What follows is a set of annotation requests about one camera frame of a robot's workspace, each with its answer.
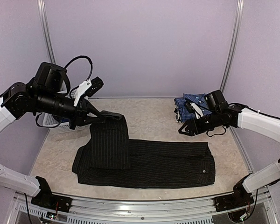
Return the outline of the blue checked shirt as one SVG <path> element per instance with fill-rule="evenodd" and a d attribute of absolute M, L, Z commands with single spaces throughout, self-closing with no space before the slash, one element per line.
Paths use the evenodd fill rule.
<path fill-rule="evenodd" d="M 195 103 L 199 109 L 201 109 L 203 116 L 211 114 L 209 107 L 204 98 L 205 94 L 183 94 L 181 98 L 175 98 L 175 120 L 177 123 L 184 123 L 188 119 L 196 118 L 195 112 L 189 112 L 186 107 L 185 103 L 187 100 L 190 102 Z"/>

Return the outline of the white plastic laundry basket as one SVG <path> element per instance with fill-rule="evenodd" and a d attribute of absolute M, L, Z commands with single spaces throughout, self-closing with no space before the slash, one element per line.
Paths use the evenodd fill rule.
<path fill-rule="evenodd" d="M 58 125 L 58 117 L 53 116 L 51 114 L 44 114 L 42 126 L 48 128 L 52 133 L 60 134 L 60 133 L 69 133 L 73 131 L 81 131 L 89 127 L 90 125 L 86 126 L 76 126 L 76 128 L 70 129 L 69 120 L 61 118 L 61 123 Z"/>

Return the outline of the black pinstripe long sleeve shirt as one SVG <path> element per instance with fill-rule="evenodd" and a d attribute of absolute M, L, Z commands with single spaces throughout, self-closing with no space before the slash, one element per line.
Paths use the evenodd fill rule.
<path fill-rule="evenodd" d="M 102 111 L 91 138 L 72 165 L 80 184 L 134 189 L 180 189 L 215 182 L 215 161 L 206 142 L 130 139 L 122 114 Z"/>

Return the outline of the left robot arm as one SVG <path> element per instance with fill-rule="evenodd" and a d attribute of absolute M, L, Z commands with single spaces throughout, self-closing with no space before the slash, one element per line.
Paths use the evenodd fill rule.
<path fill-rule="evenodd" d="M 17 82 L 0 95 L 0 133 L 27 112 L 36 118 L 47 113 L 67 119 L 71 130 L 103 121 L 103 115 L 85 99 L 93 96 L 103 85 L 99 77 L 88 77 L 74 89 L 75 95 L 71 98 L 67 68 L 43 62 L 28 83 Z M 44 178 L 25 176 L 1 164 L 0 186 L 38 199 L 47 208 L 56 203 L 56 197 Z"/>

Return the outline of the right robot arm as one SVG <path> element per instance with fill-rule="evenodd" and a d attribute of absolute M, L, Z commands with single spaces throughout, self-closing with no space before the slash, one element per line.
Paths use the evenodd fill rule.
<path fill-rule="evenodd" d="M 196 118 L 188 119 L 178 130 L 180 134 L 195 136 L 208 133 L 216 127 L 224 129 L 232 126 L 250 130 L 280 143 L 280 118 L 256 111 L 240 103 L 228 103 L 220 90 L 204 96 L 211 111 L 209 115 L 197 114 Z M 229 202 L 239 207 L 255 190 L 280 180 L 280 158 L 256 173 L 240 180 L 233 188 Z"/>

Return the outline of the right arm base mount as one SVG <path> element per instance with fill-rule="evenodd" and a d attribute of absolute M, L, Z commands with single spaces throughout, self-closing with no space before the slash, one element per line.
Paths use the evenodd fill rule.
<path fill-rule="evenodd" d="M 253 204 L 254 199 L 252 193 L 248 193 L 243 187 L 244 179 L 241 179 L 233 187 L 233 192 L 224 196 L 214 198 L 216 212 L 232 210 Z"/>

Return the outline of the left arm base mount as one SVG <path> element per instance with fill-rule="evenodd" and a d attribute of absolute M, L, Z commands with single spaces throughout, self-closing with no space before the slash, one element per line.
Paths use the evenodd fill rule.
<path fill-rule="evenodd" d="M 32 197 L 31 203 L 47 209 L 69 213 L 72 198 L 53 194 L 45 178 L 36 176 L 36 179 L 40 184 L 40 191 Z"/>

